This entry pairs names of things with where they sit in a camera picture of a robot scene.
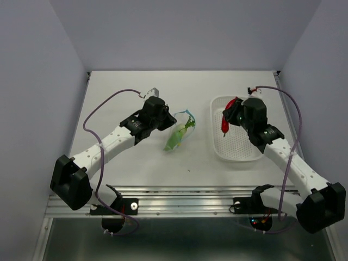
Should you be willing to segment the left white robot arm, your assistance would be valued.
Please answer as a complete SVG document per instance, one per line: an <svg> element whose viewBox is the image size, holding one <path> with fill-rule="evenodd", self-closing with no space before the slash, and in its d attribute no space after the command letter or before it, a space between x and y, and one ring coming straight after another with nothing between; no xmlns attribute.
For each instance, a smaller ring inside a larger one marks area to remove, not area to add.
<svg viewBox="0 0 348 261"><path fill-rule="evenodd" d="M104 165L121 152L150 136L153 130L164 131L177 120L169 107L159 98L148 98L142 109L127 117L104 139L69 158L62 155L55 162L50 189L72 210L86 204L102 204L108 214L121 208L116 190L101 183L91 184L96 173L103 173Z"/></svg>

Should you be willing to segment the clear zip top bag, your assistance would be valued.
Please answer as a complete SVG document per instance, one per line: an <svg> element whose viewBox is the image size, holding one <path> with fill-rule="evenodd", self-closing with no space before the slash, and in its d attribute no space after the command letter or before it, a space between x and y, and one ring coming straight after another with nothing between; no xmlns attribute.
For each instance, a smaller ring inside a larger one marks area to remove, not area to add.
<svg viewBox="0 0 348 261"><path fill-rule="evenodd" d="M188 109L174 113L173 116L176 123L170 128L170 135L163 148L165 152L171 152L179 148L196 127L195 117Z"/></svg>

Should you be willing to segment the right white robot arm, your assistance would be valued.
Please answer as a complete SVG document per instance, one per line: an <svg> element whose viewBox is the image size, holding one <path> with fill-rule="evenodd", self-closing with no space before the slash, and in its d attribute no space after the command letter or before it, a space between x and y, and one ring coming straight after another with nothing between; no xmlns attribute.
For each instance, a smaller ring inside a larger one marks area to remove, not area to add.
<svg viewBox="0 0 348 261"><path fill-rule="evenodd" d="M295 195L270 184L258 186L247 200L250 213L276 209L296 218L311 234L344 219L345 188L321 177L291 149L284 134L268 123L267 108L262 100L236 98L223 111L223 118L230 125L242 127L250 143L284 171L285 179L298 191Z"/></svg>

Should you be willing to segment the white toy radish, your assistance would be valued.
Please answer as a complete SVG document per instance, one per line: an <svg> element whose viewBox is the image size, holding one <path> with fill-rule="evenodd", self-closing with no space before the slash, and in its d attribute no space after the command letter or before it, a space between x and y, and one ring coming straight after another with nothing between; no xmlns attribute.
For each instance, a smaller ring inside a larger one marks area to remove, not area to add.
<svg viewBox="0 0 348 261"><path fill-rule="evenodd" d="M182 137L186 137L194 131L196 122L194 117L190 115L184 116L183 118L181 118L181 120L183 120L183 122L177 124L176 131L180 131Z"/></svg>

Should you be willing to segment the green toy pepper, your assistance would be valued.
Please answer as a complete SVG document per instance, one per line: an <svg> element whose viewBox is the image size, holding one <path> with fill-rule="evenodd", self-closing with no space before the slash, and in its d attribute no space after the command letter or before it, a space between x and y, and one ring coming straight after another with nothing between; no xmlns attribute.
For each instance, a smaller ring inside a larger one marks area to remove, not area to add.
<svg viewBox="0 0 348 261"><path fill-rule="evenodd" d="M171 136L166 142L166 145L164 147L164 151L172 151L174 150L179 143L181 142L182 139L182 134L180 131L176 130L172 132Z"/></svg>

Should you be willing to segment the red toy chili pepper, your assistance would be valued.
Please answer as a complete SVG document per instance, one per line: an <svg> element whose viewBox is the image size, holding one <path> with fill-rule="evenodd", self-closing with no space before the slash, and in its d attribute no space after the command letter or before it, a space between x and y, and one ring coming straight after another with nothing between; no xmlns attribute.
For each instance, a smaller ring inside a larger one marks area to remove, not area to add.
<svg viewBox="0 0 348 261"><path fill-rule="evenodd" d="M235 97L234 99L230 100L227 103L225 109L228 109L231 105L235 104L237 100L238 100L238 97ZM230 121L226 121L222 114L221 131L223 132L223 137L225 137L229 131L229 124L230 124Z"/></svg>

